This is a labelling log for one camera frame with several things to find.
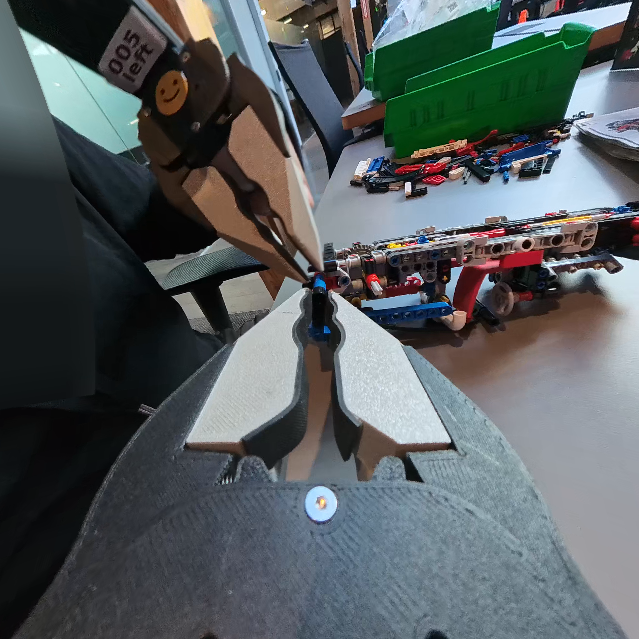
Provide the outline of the blue brick piece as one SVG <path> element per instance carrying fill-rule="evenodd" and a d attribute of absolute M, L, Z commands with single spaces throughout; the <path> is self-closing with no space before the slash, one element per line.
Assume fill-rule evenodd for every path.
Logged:
<path fill-rule="evenodd" d="M 326 341 L 331 333 L 327 325 L 328 290 L 324 275 L 317 272 L 311 279 L 311 323 L 309 336 L 316 341 Z"/>

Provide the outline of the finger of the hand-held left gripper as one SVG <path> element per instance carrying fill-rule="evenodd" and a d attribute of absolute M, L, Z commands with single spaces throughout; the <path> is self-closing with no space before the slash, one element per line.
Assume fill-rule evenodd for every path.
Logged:
<path fill-rule="evenodd" d="M 181 190 L 218 235 L 268 268 L 308 281 L 296 255 L 310 262 L 310 199 L 298 164 L 267 165 L 252 180 L 238 164 L 193 169 Z"/>
<path fill-rule="evenodd" d="M 232 159 L 253 185 L 247 196 L 249 220 L 257 231 L 248 245 L 260 261 L 282 274 L 304 274 L 296 255 L 314 271 L 324 269 L 315 223 L 315 201 L 292 140 L 284 130 L 285 156 L 251 106 L 233 122 L 228 148 Z"/>

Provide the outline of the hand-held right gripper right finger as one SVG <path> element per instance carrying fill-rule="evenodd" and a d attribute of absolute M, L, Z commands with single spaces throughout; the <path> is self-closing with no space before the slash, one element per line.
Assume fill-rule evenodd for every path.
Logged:
<path fill-rule="evenodd" d="M 329 293 L 331 402 L 342 458 L 368 481 L 380 460 L 446 451 L 453 440 L 406 348 L 336 293 Z"/>

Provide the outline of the dark fabric chair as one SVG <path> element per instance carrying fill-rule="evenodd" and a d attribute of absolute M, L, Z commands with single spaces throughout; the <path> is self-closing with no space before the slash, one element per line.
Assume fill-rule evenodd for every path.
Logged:
<path fill-rule="evenodd" d="M 321 142 L 329 176 L 353 132 L 342 126 L 342 106 L 308 41 L 298 45 L 268 43 L 283 78 Z"/>

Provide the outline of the clear plastic bag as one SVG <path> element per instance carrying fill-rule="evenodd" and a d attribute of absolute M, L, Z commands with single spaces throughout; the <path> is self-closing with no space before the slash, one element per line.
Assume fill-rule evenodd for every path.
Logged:
<path fill-rule="evenodd" d="M 389 1 L 388 17 L 372 48 L 392 44 L 475 10 L 491 9 L 498 1 Z"/>

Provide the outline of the toy building instruction booklet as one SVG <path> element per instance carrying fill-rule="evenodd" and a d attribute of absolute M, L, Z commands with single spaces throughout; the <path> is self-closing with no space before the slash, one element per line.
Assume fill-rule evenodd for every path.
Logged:
<path fill-rule="evenodd" d="M 638 107 L 578 119 L 573 126 L 608 155 L 638 162 Z"/>

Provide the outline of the green plastic bin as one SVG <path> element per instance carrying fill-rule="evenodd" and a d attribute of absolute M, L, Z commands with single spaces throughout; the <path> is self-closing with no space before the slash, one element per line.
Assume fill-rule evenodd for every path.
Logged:
<path fill-rule="evenodd" d="M 403 95 L 409 79 L 491 49 L 500 2 L 384 44 L 365 58 L 364 86 L 380 102 Z"/>
<path fill-rule="evenodd" d="M 385 106 L 384 143 L 398 157 L 563 120 L 596 28 L 568 22 L 412 77 Z"/>

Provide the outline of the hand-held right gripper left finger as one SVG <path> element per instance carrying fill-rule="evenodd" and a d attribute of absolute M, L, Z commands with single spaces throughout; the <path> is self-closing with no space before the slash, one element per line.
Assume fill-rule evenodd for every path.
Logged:
<path fill-rule="evenodd" d="M 239 337 L 185 444 L 255 456 L 275 467 L 303 439 L 308 421 L 310 291 L 301 289 Z"/>

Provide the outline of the pile of loose bricks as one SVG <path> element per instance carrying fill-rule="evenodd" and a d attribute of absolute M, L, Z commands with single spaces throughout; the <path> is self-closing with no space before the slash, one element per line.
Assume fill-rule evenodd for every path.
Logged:
<path fill-rule="evenodd" d="M 427 195 L 429 187 L 469 179 L 482 184 L 492 179 L 508 184 L 516 179 L 533 180 L 549 174 L 561 154 L 561 144 L 571 137 L 581 112 L 547 126 L 469 141 L 453 139 L 445 144 L 420 148 L 406 158 L 384 155 L 361 160 L 349 185 L 368 194 L 402 192 L 407 199 Z"/>

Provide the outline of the toy brick car chassis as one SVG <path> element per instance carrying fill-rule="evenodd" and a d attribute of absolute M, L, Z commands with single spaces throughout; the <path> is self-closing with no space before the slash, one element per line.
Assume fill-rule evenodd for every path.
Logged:
<path fill-rule="evenodd" d="M 414 234 L 371 244 L 324 245 L 324 271 L 309 267 L 313 324 L 324 328 L 335 293 L 383 328 L 437 321 L 459 331 L 498 325 L 522 302 L 561 289 L 560 276 L 623 269 L 638 260 L 638 202 Z"/>

